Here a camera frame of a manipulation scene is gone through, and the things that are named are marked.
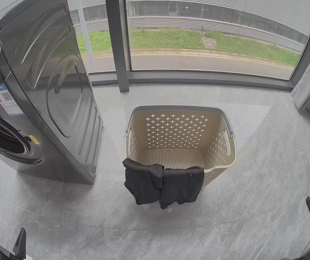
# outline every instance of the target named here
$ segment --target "gray marble floor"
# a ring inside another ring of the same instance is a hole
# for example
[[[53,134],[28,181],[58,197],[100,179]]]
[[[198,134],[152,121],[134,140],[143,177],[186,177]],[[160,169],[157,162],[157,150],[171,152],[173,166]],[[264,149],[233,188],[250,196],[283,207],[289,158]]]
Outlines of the gray marble floor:
[[[40,179],[0,161],[0,244],[27,230],[33,259],[281,259],[310,240],[310,114],[289,92],[208,85],[94,88],[105,127],[94,185]],[[234,167],[194,203],[137,206],[124,187],[123,131],[139,105],[223,108],[238,149]]]

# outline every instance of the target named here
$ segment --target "lawn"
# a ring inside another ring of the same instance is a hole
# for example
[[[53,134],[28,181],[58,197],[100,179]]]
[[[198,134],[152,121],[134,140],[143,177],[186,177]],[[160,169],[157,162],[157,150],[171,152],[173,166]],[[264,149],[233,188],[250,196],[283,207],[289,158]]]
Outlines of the lawn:
[[[89,39],[93,52],[111,51],[109,31],[90,32]],[[216,40],[216,49],[207,49],[202,37],[210,37]],[[217,52],[234,53],[258,57],[271,61],[295,66],[300,55],[292,51],[278,47],[275,44],[267,44],[243,37],[224,35],[221,32],[207,31],[201,33],[198,30],[188,29],[159,29],[146,30],[141,28],[129,31],[131,49],[193,49],[211,50]],[[86,53],[86,46],[82,34],[77,35],[79,50]]]

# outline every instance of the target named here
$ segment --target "beige laundry basket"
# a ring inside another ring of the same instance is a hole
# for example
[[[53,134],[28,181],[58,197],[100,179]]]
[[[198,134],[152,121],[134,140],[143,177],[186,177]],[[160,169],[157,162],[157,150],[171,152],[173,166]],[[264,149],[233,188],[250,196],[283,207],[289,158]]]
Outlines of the beige laundry basket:
[[[165,168],[203,167],[207,186],[237,161],[226,113],[217,107],[140,106],[126,125],[125,158]]]

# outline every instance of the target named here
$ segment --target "manhole cover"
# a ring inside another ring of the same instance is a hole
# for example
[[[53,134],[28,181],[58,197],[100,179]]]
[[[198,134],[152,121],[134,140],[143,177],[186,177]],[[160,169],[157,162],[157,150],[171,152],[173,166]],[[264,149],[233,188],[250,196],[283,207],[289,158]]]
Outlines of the manhole cover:
[[[188,67],[191,65],[191,62],[189,60],[180,60],[180,64],[184,67]]]
[[[202,39],[206,48],[216,49],[216,40],[209,37],[203,37]]]

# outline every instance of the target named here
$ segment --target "gray washing machine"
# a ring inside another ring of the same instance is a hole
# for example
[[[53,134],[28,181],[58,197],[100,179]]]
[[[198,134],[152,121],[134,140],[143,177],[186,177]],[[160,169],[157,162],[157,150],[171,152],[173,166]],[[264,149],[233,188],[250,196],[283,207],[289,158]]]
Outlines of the gray washing machine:
[[[103,121],[67,0],[24,0],[0,18],[0,158],[43,178],[93,184]]]

